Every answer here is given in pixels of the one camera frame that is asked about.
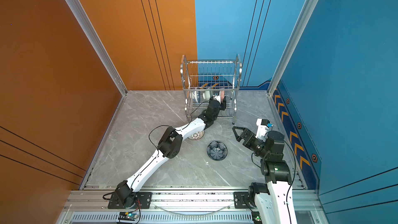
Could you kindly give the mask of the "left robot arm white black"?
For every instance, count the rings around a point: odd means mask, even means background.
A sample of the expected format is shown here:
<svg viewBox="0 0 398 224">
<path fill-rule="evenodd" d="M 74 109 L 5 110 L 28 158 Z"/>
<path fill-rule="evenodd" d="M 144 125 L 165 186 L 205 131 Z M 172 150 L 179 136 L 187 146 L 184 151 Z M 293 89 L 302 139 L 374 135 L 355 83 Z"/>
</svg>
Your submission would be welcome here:
<svg viewBox="0 0 398 224">
<path fill-rule="evenodd" d="M 103 195 L 103 199 L 108 201 L 108 209 L 137 207 L 137 194 L 154 172 L 178 155 L 185 139 L 209 128 L 217 120 L 219 112 L 227 107 L 226 96 L 222 94 L 212 96 L 206 103 L 207 109 L 188 124 L 178 128 L 168 125 L 150 159 L 136 173 L 120 182 L 109 198 Z"/>
</svg>

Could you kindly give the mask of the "blue floral white bowl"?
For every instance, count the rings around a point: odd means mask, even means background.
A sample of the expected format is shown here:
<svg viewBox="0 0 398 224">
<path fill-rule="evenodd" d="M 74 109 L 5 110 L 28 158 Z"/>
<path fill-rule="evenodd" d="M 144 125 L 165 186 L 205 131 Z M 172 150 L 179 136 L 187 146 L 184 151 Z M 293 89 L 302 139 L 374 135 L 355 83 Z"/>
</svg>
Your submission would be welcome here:
<svg viewBox="0 0 398 224">
<path fill-rule="evenodd" d="M 200 92 L 198 92 L 198 91 L 191 91 L 190 95 L 191 95 L 191 97 L 192 97 L 192 99 L 193 99 L 193 101 L 194 101 L 195 103 L 200 103 L 200 101 L 201 101 Z"/>
</svg>

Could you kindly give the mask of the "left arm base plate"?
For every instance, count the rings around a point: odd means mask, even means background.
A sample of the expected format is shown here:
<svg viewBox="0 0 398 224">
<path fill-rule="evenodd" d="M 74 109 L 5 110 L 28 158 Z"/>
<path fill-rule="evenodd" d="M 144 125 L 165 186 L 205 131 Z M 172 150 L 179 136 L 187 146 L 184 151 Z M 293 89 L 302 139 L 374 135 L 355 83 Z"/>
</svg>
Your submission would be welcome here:
<svg viewBox="0 0 398 224">
<path fill-rule="evenodd" d="M 108 209 L 136 209 L 140 207 L 141 209 L 149 209 L 152 199 L 151 192 L 138 192 L 135 195 L 134 201 L 130 206 L 124 206 L 122 202 L 118 199 L 116 194 L 113 192 L 110 196 L 108 202 Z"/>
</svg>

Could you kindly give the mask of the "pale green ribbed bowl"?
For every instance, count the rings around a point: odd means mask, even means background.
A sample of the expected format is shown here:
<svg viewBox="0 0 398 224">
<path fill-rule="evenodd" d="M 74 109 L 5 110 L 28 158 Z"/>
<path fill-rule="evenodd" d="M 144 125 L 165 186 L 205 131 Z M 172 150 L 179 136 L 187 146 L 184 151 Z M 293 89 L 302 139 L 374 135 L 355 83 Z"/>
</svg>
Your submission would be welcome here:
<svg viewBox="0 0 398 224">
<path fill-rule="evenodd" d="M 210 90 L 205 90 L 202 92 L 203 101 L 209 101 L 212 97 L 212 92 Z"/>
</svg>

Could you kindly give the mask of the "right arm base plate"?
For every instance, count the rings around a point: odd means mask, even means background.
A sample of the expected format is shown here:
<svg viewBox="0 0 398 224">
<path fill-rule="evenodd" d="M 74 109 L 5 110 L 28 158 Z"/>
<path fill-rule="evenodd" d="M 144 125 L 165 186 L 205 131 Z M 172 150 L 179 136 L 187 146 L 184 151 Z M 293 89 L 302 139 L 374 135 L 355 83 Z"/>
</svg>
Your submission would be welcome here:
<svg viewBox="0 0 398 224">
<path fill-rule="evenodd" d="M 254 209 L 255 206 L 251 204 L 249 193 L 246 191 L 233 192 L 234 207 L 236 209 Z"/>
</svg>

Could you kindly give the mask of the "stainless steel dish rack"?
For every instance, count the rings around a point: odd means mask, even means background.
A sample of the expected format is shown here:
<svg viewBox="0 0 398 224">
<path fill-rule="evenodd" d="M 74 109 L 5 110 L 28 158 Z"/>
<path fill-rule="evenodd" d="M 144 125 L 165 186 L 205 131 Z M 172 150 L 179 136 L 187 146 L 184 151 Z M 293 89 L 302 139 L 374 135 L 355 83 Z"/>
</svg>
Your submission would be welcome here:
<svg viewBox="0 0 398 224">
<path fill-rule="evenodd" d="M 202 92 L 210 90 L 212 95 L 216 91 L 225 91 L 227 107 L 220 111 L 219 118 L 229 118 L 236 122 L 237 95 L 240 88 L 243 66 L 240 55 L 232 60 L 188 60 L 185 55 L 181 58 L 180 74 L 182 89 L 185 96 L 185 114 L 188 118 L 196 118 L 208 104 L 203 101 Z M 201 101 L 195 103 L 190 95 L 191 91 L 200 92 Z"/>
</svg>

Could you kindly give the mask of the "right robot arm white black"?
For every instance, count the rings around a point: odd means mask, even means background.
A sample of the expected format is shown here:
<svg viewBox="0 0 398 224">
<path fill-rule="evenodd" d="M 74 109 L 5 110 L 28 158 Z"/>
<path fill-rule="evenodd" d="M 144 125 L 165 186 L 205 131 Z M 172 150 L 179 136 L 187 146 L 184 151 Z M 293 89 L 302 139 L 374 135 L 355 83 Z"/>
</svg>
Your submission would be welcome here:
<svg viewBox="0 0 398 224">
<path fill-rule="evenodd" d="M 285 136 L 259 126 L 255 134 L 242 127 L 232 128 L 238 142 L 260 158 L 264 183 L 249 186 L 248 200 L 259 212 L 263 224 L 296 224 L 292 187 L 294 178 L 284 160 Z"/>
</svg>

